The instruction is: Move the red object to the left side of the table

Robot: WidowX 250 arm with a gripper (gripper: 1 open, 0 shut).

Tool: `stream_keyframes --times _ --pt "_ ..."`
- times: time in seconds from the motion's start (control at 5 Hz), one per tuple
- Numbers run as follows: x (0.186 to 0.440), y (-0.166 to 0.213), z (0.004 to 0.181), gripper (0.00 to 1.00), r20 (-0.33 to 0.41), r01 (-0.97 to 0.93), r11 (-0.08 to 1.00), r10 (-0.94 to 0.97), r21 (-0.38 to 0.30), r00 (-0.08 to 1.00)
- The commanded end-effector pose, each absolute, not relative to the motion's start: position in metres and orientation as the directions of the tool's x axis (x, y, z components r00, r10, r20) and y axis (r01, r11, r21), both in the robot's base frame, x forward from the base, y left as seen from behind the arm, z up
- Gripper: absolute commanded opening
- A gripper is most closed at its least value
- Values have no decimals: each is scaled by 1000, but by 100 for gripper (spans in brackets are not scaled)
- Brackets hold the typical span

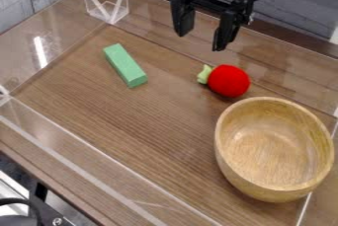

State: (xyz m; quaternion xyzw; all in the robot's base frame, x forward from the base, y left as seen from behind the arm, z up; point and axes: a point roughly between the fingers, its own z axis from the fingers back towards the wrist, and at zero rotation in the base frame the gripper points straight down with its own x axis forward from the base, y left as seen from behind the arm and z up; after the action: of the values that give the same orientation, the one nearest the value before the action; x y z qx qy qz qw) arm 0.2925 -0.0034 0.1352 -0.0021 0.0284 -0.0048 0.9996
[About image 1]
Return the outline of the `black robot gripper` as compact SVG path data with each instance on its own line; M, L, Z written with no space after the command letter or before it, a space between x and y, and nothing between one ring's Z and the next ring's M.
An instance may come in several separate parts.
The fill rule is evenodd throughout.
M258 0L213 0L218 5L238 10L243 15L242 24L254 21L254 4ZM194 28L195 9L190 0L170 0L173 26L177 34L183 37ZM227 10L221 15L219 27L214 33L213 50L222 51L234 41L239 31L238 13Z

